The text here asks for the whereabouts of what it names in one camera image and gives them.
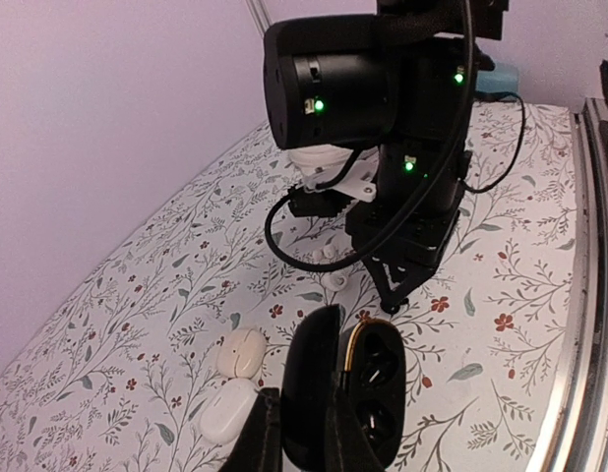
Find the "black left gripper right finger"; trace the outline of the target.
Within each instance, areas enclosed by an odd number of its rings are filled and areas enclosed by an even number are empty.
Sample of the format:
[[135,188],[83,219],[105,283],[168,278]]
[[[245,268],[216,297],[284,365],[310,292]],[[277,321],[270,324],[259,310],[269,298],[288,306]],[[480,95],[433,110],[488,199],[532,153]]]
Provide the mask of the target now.
[[324,413],[324,459],[326,471],[384,471],[361,430],[343,389],[343,373],[334,373]]

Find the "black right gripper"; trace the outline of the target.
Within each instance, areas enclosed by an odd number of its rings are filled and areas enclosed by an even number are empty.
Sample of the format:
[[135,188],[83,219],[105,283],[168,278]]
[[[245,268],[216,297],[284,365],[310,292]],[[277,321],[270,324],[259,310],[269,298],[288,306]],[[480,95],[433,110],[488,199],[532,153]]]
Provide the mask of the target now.
[[[385,313],[396,313],[409,294],[435,274],[459,218],[461,199],[441,214],[414,213],[383,245],[360,259],[371,275]],[[358,204],[346,216],[345,231],[353,251],[361,251],[382,232],[391,215],[381,205]],[[392,290],[384,265],[392,267]]]

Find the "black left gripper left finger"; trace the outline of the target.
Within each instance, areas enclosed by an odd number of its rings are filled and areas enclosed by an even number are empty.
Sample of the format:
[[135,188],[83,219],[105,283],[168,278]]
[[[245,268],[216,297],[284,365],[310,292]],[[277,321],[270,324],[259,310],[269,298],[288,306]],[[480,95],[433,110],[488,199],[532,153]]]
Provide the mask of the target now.
[[282,470],[280,390],[260,390],[239,438],[220,472],[279,472]]

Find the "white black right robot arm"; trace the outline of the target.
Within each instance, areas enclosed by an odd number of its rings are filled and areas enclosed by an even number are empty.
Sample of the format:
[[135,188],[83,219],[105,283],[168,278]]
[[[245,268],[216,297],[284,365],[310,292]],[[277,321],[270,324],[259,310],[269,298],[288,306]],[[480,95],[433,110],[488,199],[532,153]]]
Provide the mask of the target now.
[[381,1],[373,14],[299,18],[264,36],[263,81],[276,145],[350,155],[305,177],[279,207],[345,215],[352,251],[308,272],[365,265],[388,314],[437,272],[452,239],[472,153],[465,146],[477,76],[494,69],[477,40],[503,34],[505,1]]

